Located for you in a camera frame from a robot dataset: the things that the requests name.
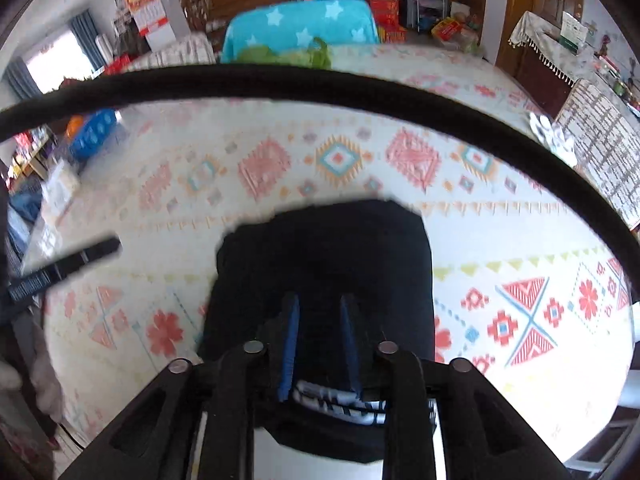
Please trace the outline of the black pants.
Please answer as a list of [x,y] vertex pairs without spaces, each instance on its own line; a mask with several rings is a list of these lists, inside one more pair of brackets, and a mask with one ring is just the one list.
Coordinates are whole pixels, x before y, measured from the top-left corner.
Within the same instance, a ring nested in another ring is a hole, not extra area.
[[360,464],[384,455],[375,346],[435,356],[432,252],[392,200],[281,212],[228,232],[216,253],[198,356],[269,346],[276,388],[262,426],[296,450]]

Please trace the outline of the white tissue pack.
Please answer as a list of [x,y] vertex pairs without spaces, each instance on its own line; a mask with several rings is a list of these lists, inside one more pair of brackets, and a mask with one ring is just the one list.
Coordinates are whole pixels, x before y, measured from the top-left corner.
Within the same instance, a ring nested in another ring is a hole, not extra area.
[[80,189],[80,180],[73,165],[61,159],[49,172],[49,177],[42,185],[42,200],[51,214],[60,216],[70,206],[74,196]]

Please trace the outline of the patterned tablecloth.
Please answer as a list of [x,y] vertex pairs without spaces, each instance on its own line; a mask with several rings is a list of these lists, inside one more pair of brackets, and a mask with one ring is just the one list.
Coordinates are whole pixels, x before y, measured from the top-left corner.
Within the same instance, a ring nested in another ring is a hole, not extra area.
[[530,135],[530,110],[486,62],[348,46],[329,70],[278,68],[252,90],[217,66],[137,73],[167,96],[106,103],[114,130],[28,270],[119,239],[46,295],[63,419],[86,441],[152,380],[192,372],[186,407],[234,385],[265,344],[256,446],[334,437],[335,463],[382,458],[378,344],[434,382],[460,361],[559,460],[610,422],[634,329],[638,246],[576,214],[596,193]]

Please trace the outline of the blue plastic box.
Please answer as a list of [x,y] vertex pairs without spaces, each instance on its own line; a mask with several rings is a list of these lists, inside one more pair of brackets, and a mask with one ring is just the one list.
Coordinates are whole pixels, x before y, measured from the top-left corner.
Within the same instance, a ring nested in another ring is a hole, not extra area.
[[118,124],[112,108],[98,110],[89,116],[74,136],[68,152],[78,162],[86,162],[102,148]]

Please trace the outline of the grey patterned chair back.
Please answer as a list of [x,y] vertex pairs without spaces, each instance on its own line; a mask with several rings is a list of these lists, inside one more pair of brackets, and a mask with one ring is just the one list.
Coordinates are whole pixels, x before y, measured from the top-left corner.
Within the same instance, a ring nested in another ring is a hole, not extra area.
[[128,73],[171,66],[213,64],[216,64],[216,56],[212,45],[202,32],[194,32],[189,36],[177,39],[158,51],[136,58],[122,71]]

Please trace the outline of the grey patterned chair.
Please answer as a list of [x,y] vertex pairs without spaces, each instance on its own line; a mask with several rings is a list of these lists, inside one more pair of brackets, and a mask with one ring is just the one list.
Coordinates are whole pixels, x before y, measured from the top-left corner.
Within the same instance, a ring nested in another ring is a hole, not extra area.
[[177,39],[158,51],[136,58],[122,71],[128,73],[171,66],[213,64],[216,64],[216,56],[212,45],[202,32],[194,32],[189,36]]
[[639,128],[587,79],[574,84],[556,123],[574,139],[577,167],[620,215],[639,225]]

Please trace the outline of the white work gloves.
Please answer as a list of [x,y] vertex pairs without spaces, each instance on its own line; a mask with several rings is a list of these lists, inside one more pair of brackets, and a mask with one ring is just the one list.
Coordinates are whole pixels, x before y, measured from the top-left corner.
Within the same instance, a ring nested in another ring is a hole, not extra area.
[[546,115],[529,113],[529,128],[545,148],[563,162],[575,168],[578,164],[575,153],[575,139],[564,133],[563,129]]

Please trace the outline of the grey patterned chair right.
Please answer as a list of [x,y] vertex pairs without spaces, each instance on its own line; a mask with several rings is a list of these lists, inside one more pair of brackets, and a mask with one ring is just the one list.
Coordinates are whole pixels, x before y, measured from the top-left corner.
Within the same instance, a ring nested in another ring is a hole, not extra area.
[[639,128],[587,79],[574,84],[556,123],[574,139],[577,167],[620,215],[639,225]]

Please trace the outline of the side table with lace cloth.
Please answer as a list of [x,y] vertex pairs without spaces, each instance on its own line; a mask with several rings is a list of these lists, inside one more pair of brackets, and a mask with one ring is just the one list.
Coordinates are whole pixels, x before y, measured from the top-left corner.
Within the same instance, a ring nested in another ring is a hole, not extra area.
[[577,52],[562,46],[560,39],[559,27],[530,11],[524,12],[509,38],[511,47],[523,50],[516,80],[548,115],[559,113],[582,79],[616,96],[617,74],[631,96],[639,95],[639,59],[607,13],[587,22],[587,40]]

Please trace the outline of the turquoise star chair cover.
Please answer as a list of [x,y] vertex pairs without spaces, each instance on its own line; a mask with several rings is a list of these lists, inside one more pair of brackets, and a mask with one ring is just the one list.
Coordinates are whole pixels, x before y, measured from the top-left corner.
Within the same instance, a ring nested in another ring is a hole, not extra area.
[[297,0],[263,6],[232,18],[224,36],[221,61],[230,63],[252,47],[284,52],[325,44],[378,44],[370,6],[363,0]]

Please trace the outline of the green leafy vegetable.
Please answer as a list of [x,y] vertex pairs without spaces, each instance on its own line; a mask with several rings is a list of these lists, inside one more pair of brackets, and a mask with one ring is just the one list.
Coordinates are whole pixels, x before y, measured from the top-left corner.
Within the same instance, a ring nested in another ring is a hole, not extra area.
[[314,37],[308,47],[277,52],[266,46],[243,49],[234,60],[235,64],[259,64],[295,66],[329,70],[332,67],[329,46],[319,37]]

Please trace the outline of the red gift boxes stack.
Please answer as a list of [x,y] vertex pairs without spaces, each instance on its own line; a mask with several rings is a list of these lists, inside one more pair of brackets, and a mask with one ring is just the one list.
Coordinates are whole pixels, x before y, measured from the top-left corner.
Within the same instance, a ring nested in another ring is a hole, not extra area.
[[407,31],[400,24],[399,0],[366,0],[383,44],[404,44]]

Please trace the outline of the red wall calendar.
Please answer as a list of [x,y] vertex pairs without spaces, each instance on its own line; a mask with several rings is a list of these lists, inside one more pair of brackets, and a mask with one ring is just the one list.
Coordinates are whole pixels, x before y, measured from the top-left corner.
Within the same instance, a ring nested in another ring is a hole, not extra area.
[[168,24],[162,0],[125,0],[142,37]]

